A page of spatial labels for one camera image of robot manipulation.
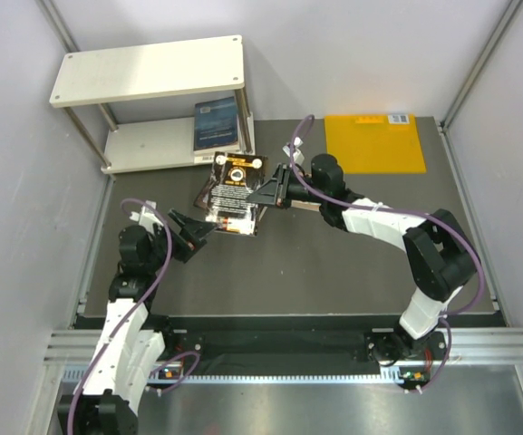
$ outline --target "dark gray surface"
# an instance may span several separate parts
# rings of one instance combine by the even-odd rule
[[[257,153],[269,157],[269,174],[284,161],[281,150],[297,121],[258,121]],[[349,175],[348,186],[391,207],[433,212],[449,209],[470,233],[459,193],[433,118],[417,120],[428,172],[414,175]],[[323,121],[306,139],[306,161],[325,151]],[[130,221],[120,212],[123,198],[157,201],[203,218],[192,206],[210,167],[165,169],[119,175],[111,194],[85,313],[105,313],[116,271],[118,233]],[[451,304],[466,304],[472,280]],[[404,253],[382,242],[348,235],[319,214],[299,209],[267,211],[257,237],[215,234],[186,265],[171,263],[152,306],[155,314],[388,314],[401,313],[414,290]],[[492,312],[488,292],[475,307]]]
[[[447,367],[422,396],[394,385],[184,385],[145,393],[140,435],[523,435],[513,367]]]

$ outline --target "lower shelf board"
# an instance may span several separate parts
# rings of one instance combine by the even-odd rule
[[[253,116],[247,119],[247,126],[255,152]],[[194,118],[120,124],[108,134],[105,154],[111,165],[102,168],[102,172],[118,174],[210,164],[212,160],[195,159],[193,155],[194,130]]]

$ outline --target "shelf board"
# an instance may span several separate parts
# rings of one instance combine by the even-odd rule
[[[247,126],[255,152],[253,116],[247,119]],[[108,134],[105,154],[111,166],[102,168],[102,172],[118,174],[210,164],[212,161],[195,159],[193,155],[194,130],[194,118],[120,124],[117,131]]]
[[[53,107],[125,102],[245,86],[240,35],[68,53]]]

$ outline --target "yellow book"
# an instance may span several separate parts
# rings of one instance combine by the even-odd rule
[[[413,115],[329,115],[325,143],[346,174],[426,172]]]

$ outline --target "blue book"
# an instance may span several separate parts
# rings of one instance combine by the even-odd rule
[[[237,105],[234,97],[200,102],[195,106],[195,156],[216,151],[239,151]]]

